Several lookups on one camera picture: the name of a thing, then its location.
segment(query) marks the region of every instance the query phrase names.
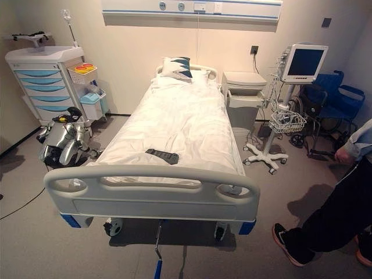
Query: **bed rail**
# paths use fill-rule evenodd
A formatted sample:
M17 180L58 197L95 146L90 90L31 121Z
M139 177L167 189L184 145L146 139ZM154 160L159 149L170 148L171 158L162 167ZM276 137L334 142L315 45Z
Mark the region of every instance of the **bed rail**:
M118 176L199 180L201 186L193 189L157 183L111 186L101 179ZM60 180L71 178L81 180L84 186L76 191L63 188ZM259 187L248 177L174 166L70 167L50 171L44 177L44 184L60 212L76 220L79 216L84 220L89 216L109 216L253 222L260 196ZM237 196L226 194L217 189L220 184L246 188L248 192Z

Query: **mattress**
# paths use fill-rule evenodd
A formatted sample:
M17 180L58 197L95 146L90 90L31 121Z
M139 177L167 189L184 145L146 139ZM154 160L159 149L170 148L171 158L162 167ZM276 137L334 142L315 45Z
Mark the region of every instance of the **mattress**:
M171 167L221 171L244 176L224 99L214 81L187 83L156 77L135 112L96 162L170 166L147 149L177 153ZM163 177L111 177L109 181L196 185L199 181Z

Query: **wall-mounted panel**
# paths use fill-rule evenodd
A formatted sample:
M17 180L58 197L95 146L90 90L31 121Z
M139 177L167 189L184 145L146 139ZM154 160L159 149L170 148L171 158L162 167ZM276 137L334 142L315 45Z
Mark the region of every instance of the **wall-mounted panel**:
M273 25L280 18L282 1L278 0L101 0L106 20L112 16L177 19L203 22L256 22Z

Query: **floor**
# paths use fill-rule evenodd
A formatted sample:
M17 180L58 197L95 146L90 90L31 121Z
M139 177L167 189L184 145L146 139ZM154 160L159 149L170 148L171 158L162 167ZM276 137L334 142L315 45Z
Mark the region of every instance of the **floor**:
M110 117L94 125L92 145L104 148L126 117ZM238 146L245 137L237 137ZM317 255L304 268L290 264L271 237L275 222L291 228L302 224L332 191L345 171L333 161L308 159L304 149L276 139L289 159L276 175L263 163L245 166L246 175L261 187L257 224L248 236L227 234L211 241L214 224L170 221L164 224L160 252L162 278L371 278L359 264L356 245ZM43 188L47 172L38 160L35 136L0 160L0 215L21 207ZM250 153L241 151L242 159ZM103 231L102 218L87 229L63 221L48 193L0 221L0 277L8 278L152 278L157 262L153 241L156 220L128 220L117 237Z

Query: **person's leg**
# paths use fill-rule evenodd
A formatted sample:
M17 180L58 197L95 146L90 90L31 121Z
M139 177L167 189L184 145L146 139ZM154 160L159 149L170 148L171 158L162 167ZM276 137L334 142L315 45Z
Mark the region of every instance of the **person's leg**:
M372 164L365 158L345 176L324 205L303 224L308 248L329 252L346 245L372 223Z
M372 164L363 159L336 186L324 205L315 211L302 228L286 231L279 224L273 237L279 246L296 260L297 266L311 261L314 252L338 249L372 223Z

